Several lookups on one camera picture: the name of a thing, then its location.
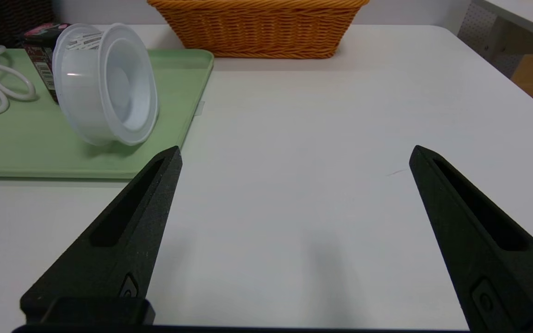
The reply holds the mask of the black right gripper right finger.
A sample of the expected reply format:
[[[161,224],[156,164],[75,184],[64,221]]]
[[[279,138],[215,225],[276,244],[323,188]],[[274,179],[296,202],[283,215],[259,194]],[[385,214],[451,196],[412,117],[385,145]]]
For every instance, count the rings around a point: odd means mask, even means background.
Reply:
[[[533,237],[433,150],[409,167],[469,330],[533,332]]]

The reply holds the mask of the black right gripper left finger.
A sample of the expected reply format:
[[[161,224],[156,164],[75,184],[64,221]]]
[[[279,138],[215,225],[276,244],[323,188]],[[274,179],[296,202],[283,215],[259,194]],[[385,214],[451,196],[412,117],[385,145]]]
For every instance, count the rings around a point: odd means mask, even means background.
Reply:
[[[22,295],[27,324],[152,324],[146,299],[182,169],[156,154]]]

